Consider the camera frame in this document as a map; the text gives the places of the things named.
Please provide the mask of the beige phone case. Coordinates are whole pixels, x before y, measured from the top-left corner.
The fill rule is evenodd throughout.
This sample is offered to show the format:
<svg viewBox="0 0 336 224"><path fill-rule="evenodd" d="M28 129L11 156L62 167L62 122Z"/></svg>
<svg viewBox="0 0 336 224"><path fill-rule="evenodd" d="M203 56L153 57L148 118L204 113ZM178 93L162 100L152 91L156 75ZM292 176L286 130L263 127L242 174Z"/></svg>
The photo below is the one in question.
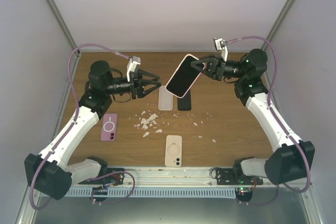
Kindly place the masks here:
<svg viewBox="0 0 336 224"><path fill-rule="evenodd" d="M173 110L173 95L166 90L165 86L159 88L158 109L160 111Z"/></svg>

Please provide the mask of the black smartphone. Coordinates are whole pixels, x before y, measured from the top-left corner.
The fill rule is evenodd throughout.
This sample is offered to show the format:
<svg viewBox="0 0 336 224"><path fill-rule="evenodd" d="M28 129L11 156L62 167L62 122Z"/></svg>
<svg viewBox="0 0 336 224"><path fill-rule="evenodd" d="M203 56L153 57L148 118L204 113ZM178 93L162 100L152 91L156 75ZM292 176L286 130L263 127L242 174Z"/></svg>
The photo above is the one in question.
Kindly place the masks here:
<svg viewBox="0 0 336 224"><path fill-rule="evenodd" d="M177 99L177 108L179 111L190 111L192 109L190 90L188 90L183 98Z"/></svg>

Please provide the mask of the beige phone with ring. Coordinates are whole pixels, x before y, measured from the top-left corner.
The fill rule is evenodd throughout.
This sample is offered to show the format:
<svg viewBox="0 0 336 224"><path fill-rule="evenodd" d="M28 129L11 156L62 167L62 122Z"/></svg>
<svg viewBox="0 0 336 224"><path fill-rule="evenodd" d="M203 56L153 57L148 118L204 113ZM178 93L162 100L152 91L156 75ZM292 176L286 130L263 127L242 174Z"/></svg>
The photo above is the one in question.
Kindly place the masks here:
<svg viewBox="0 0 336 224"><path fill-rule="evenodd" d="M179 135L167 135L165 145L166 167L181 167L182 165L182 137Z"/></svg>

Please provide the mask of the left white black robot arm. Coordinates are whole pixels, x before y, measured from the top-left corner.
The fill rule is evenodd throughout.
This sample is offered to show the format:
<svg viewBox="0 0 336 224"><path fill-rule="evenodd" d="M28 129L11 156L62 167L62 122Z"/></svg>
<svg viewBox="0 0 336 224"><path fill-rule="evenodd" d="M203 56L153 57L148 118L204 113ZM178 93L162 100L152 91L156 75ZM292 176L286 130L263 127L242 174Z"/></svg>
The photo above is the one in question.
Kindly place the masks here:
<svg viewBox="0 0 336 224"><path fill-rule="evenodd" d="M37 190L52 199L62 199L71 186L84 181L103 184L108 179L107 162L88 157L81 163L69 165L69 159L86 134L106 114L114 95L130 94L140 99L161 84L160 77L141 70L135 58L129 60L127 75L113 77L115 69L103 60L90 67L88 82L68 123L55 139L39 154L29 154L25 171L30 192Z"/></svg>

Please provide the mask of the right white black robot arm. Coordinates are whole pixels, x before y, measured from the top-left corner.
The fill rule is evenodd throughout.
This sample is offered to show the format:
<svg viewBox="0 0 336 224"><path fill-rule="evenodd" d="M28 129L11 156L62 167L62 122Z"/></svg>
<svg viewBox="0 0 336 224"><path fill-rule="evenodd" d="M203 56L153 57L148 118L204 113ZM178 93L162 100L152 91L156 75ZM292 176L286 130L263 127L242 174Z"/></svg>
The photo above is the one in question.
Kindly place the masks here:
<svg viewBox="0 0 336 224"><path fill-rule="evenodd" d="M293 132L274 106L261 75L267 70L267 54L253 49L241 60L209 55L195 60L191 67L214 80L235 78L234 91L265 132L273 154L268 159L242 158L235 161L233 180L240 185L251 177L267 178L274 185L297 179L310 179L315 147Z"/></svg>

